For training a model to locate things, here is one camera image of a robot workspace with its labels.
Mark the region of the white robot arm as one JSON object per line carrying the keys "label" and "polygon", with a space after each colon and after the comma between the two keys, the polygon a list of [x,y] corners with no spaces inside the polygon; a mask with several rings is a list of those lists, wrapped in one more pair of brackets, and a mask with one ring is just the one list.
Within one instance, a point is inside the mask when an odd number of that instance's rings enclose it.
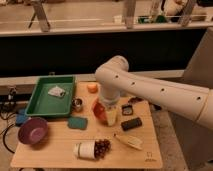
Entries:
{"label": "white robot arm", "polygon": [[113,106],[125,91],[213,130],[213,89],[137,76],[128,61],[114,56],[95,71],[99,100]]}

